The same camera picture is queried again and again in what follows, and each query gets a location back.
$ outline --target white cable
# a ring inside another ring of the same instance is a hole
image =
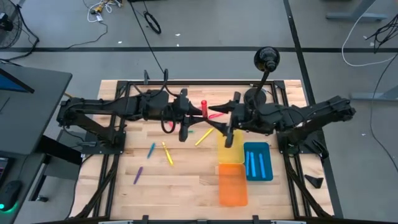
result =
[[[389,59],[386,59],[386,60],[383,60],[383,61],[380,61],[380,62],[365,63],[365,64],[363,64],[363,65],[354,65],[354,64],[351,64],[351,63],[347,62],[346,58],[344,57],[344,46],[346,45],[346,43],[347,43],[349,37],[351,36],[351,33],[353,32],[353,30],[354,30],[356,24],[359,22],[359,20],[363,17],[363,15],[365,15],[365,13],[372,7],[373,4],[374,4],[374,3],[372,3],[372,4],[366,9],[366,11],[358,18],[358,20],[354,23],[353,28],[351,28],[350,32],[348,33],[347,39],[344,41],[343,46],[341,47],[341,55],[343,56],[344,62],[345,62],[347,65],[350,65],[350,66],[352,66],[352,67],[363,67],[363,66],[368,66],[368,65],[376,65],[376,64],[388,62],[388,61],[390,61],[390,60],[392,60],[392,59],[394,58],[394,57],[391,57],[391,58],[389,58]]]
[[[88,22],[98,22],[97,19],[94,20],[94,21],[91,21],[91,20],[90,20],[90,12],[91,12],[91,9],[94,8],[94,6],[97,6],[97,5],[101,4],[101,3],[102,3],[102,1],[99,2],[99,3],[97,3],[97,4],[95,4],[95,5],[93,5],[93,6],[91,6],[91,7],[88,9],[88,12],[87,12],[87,21],[88,21]]]
[[[104,0],[101,0],[99,3],[97,3],[97,4],[93,5],[93,6],[91,6],[91,7],[88,9],[88,12],[87,12],[87,21],[88,21],[88,22],[98,22],[97,19],[94,20],[94,21],[91,21],[91,20],[90,20],[91,9],[94,8],[95,6],[98,6],[98,5],[102,4],[103,2],[104,2]],[[106,11],[107,11],[108,13],[112,13],[112,7],[111,7],[110,5],[116,5],[116,3],[111,3],[111,2],[109,2],[109,1],[108,1],[107,3],[105,3],[104,8],[106,9]]]

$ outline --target purple marker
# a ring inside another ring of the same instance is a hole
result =
[[[138,178],[139,178],[139,176],[141,175],[142,169],[143,169],[143,167],[140,167],[140,168],[138,169],[138,173],[137,173],[137,175],[136,175],[136,178],[134,179],[134,184],[137,183]]]

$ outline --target gray desk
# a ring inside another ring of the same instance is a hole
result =
[[[0,67],[35,90],[33,94],[0,90],[0,98],[10,98],[0,112],[0,156],[14,160],[3,186],[16,180],[21,169],[19,179],[23,184],[15,208],[0,212],[1,224],[8,224],[17,217],[46,157],[37,152],[37,146],[72,75],[13,65],[0,64]]]
[[[375,1],[376,0],[362,0],[353,12],[329,12],[326,14],[326,18],[355,22],[363,14],[360,22],[379,22],[383,19],[387,19],[385,14],[365,13]]]

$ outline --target blue pen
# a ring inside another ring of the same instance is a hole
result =
[[[154,149],[155,149],[155,143],[152,143],[152,146],[151,146],[150,149],[149,149],[149,153],[148,153],[147,159],[150,158],[150,155],[152,154],[152,152],[154,151]]]
[[[249,172],[250,172],[250,168],[249,168],[249,161],[250,161],[250,152],[247,152],[246,151],[246,159],[245,159],[245,162],[246,162],[246,175],[249,175]]]
[[[260,168],[261,168],[261,176],[263,179],[266,178],[266,169],[264,168],[264,160],[262,160],[262,154],[259,154],[259,158],[260,158]]]
[[[254,165],[254,153],[250,152],[251,158],[251,176],[256,177],[256,166]]]

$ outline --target computer monitor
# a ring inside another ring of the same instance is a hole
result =
[[[35,90],[0,68],[0,90],[33,93]]]

